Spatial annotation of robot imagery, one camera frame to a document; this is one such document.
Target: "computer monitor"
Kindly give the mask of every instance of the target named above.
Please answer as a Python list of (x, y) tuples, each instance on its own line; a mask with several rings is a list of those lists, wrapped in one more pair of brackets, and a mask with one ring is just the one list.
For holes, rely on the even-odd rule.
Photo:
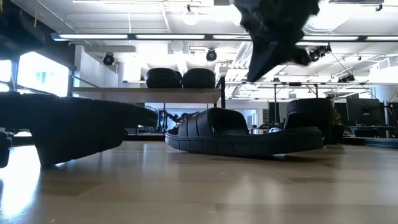
[(377, 99), (347, 99), (348, 125), (385, 125), (384, 107)]

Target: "white ceiling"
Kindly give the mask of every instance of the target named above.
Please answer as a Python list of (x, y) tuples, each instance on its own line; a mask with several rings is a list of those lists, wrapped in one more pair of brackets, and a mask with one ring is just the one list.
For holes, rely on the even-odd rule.
[[(331, 11), (327, 1), (323, 0), (322, 15), (324, 21), (318, 21), (317, 25), (331, 27), (330, 22), (336, 17), (346, 17), (346, 21), (335, 24), (331, 34), (398, 34), (398, 1), (388, 1), (383, 10), (376, 12), (375, 6), (358, 6), (346, 10), (337, 9), (338, 13)], [(13, 0), (18, 6), (29, 14), (37, 15), (38, 19), (57, 32), (63, 33), (218, 33), (232, 34), (243, 33), (244, 30), (233, 23), (234, 17), (229, 7), (213, 6), (212, 1), (204, 1), (205, 6), (193, 7), (192, 10), (199, 13), (198, 22), (194, 26), (183, 22), (185, 5), (163, 4), (83, 4), (74, 3), (72, 0)], [(134, 46), (129, 49), (145, 61), (148, 68), (170, 67), (177, 68), (176, 58), (168, 55), (167, 41), (99, 41), (92, 42), (86, 50), (99, 52), (101, 47), (107, 46)], [(238, 52), (240, 42), (188, 42), (189, 46), (203, 46), (215, 48), (218, 53), (217, 62), (232, 61)], [(332, 43), (331, 48), (345, 68), (355, 68), (356, 75), (365, 77), (369, 67), (374, 62), (368, 60), (380, 60), (381, 55), (398, 54), (398, 44), (366, 44), (366, 43)], [(130, 53), (117, 53), (119, 59), (129, 58)], [(207, 67), (214, 69), (217, 62), (208, 63), (205, 60), (205, 52), (195, 52), (184, 58), (188, 68)], [(327, 55), (319, 62), (309, 67), (289, 65), (283, 71), (285, 75), (280, 79), (292, 81), (304, 81), (330, 77), (345, 69), (332, 55)]]

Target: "window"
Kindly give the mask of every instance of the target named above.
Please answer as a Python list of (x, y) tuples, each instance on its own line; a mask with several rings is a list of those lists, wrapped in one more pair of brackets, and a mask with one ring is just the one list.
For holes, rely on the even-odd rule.
[(9, 91), (10, 88), (6, 84), (0, 83), (0, 92)]
[(257, 110), (235, 109), (235, 111), (241, 113), (244, 116), (248, 128), (251, 128), (253, 125), (258, 125)]
[[(200, 113), (205, 109), (166, 109), (169, 115), (182, 118), (183, 115), (193, 116), (196, 113)], [(176, 122), (170, 118), (167, 118), (167, 130), (173, 129), (176, 126)]]
[(36, 52), (19, 59), (18, 84), (58, 96), (66, 96), (69, 69)]
[(10, 60), (0, 61), (0, 81), (9, 82), (11, 79), (12, 65)]

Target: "fluorescent light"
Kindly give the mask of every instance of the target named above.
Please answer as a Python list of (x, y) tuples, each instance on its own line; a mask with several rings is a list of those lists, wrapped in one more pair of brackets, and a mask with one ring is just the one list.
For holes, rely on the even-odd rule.
[(373, 37), (368, 37), (366, 38), (366, 40), (384, 40), (384, 41), (397, 41), (398, 40), (398, 36), (387, 36), (387, 37), (383, 37), (383, 36), (373, 36)]
[(208, 47), (189, 46), (189, 50), (200, 50), (200, 51), (205, 52), (206, 50), (208, 50)]
[(129, 81), (129, 80), (123, 80), (124, 83), (135, 83), (135, 84), (144, 84), (145, 81)]
[(137, 39), (167, 39), (167, 40), (178, 40), (178, 39), (204, 39), (204, 35), (195, 35), (195, 34), (137, 34)]
[(182, 14), (182, 22), (186, 25), (196, 25), (199, 21), (199, 13), (197, 11), (185, 11)]
[(88, 3), (88, 4), (190, 4), (200, 5), (200, 1), (123, 1), (123, 0), (74, 0), (74, 3)]
[(329, 43), (326, 42), (298, 42), (297, 46), (327, 46)]
[(218, 40), (251, 40), (247, 34), (243, 35), (213, 35), (214, 39)]
[(351, 41), (358, 39), (359, 39), (358, 36), (334, 36), (334, 35), (310, 35), (303, 37), (303, 40), (308, 40), (308, 41)]
[(60, 34), (62, 39), (128, 39), (127, 34)]

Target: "security camera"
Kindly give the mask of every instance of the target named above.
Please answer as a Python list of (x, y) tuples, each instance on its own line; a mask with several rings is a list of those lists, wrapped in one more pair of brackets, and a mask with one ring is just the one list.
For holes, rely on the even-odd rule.
[(206, 55), (206, 59), (208, 62), (214, 62), (217, 59), (217, 53), (214, 49), (209, 49)]
[(113, 57), (113, 53), (106, 53), (106, 56), (104, 57), (103, 60), (105, 65), (111, 66), (114, 64), (114, 57)]

